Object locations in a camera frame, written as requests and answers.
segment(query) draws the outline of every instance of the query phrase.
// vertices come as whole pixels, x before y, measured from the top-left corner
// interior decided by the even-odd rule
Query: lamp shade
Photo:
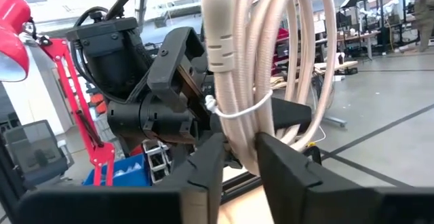
[[[22,81],[28,75],[28,56],[18,34],[31,17],[25,0],[0,0],[0,81]]]

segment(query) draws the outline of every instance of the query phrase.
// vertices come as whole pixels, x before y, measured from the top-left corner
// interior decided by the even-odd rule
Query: red desk lamp
[[[22,81],[27,78],[29,60],[26,48],[18,37],[27,22],[33,23],[30,7],[25,0],[0,0],[0,81]],[[33,39],[56,63],[60,82],[73,110],[75,122],[89,153],[90,161],[95,167],[94,185],[101,183],[104,164],[107,164],[106,185],[113,185],[115,148],[111,143],[102,142],[96,133],[66,41],[48,39],[46,36],[38,37],[35,26],[33,29],[31,33]],[[71,74],[79,102],[69,84],[65,68]]]
[[[28,56],[18,34],[31,19],[25,0],[0,0],[0,80],[22,81],[28,74]]]

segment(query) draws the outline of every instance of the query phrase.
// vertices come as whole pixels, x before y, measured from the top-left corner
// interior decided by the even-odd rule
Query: cable tie
[[[251,113],[255,110],[257,110],[259,107],[263,106],[263,104],[270,99],[270,97],[273,95],[273,91],[270,90],[267,94],[265,94],[265,96],[254,106],[247,108],[243,111],[240,112],[236,112],[230,115],[224,114],[222,111],[220,111],[220,109],[218,109],[217,106],[217,100],[212,96],[212,95],[207,95],[205,97],[205,106],[206,108],[211,111],[212,113],[217,114],[218,116],[220,116],[221,118],[225,118],[225,119],[235,119],[238,118],[240,116],[246,115],[248,113]]]

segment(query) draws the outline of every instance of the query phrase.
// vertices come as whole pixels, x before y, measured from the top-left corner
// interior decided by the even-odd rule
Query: person
[[[424,52],[428,49],[429,39],[434,29],[434,0],[416,0],[414,17],[420,33],[419,52]]]

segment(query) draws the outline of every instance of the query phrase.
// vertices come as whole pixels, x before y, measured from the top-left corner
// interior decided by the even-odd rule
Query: white wall
[[[72,126],[72,121],[61,101],[54,76],[47,70],[47,63],[51,60],[32,43],[30,41],[26,46],[30,60],[27,79],[21,82],[3,82],[3,86],[21,124],[46,119],[55,135],[63,134]]]

